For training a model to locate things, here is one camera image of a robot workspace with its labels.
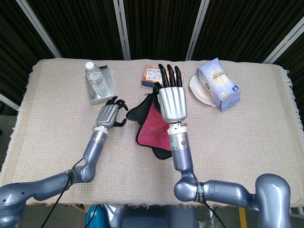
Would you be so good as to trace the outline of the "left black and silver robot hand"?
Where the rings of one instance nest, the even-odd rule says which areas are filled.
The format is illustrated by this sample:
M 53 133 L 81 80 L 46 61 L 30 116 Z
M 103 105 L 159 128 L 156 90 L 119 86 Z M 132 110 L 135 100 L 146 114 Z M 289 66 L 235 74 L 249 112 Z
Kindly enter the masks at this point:
M 118 96 L 114 96 L 112 99 L 108 100 L 105 105 L 101 108 L 97 119 L 97 126 L 105 126 L 110 129 L 112 127 L 123 127 L 126 124 L 127 119 L 124 118 L 121 123 L 117 122 L 116 118 L 118 111 L 124 108 L 128 111 L 128 107 L 123 99 L 118 99 Z

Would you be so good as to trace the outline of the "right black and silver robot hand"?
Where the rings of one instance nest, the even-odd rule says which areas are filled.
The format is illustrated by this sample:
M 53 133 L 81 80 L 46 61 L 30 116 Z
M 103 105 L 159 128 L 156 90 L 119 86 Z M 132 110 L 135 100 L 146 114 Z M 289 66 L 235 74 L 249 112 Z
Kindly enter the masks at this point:
M 158 65 L 162 83 L 153 86 L 153 102 L 156 110 L 168 124 L 181 123 L 187 117 L 186 94 L 178 66 Z

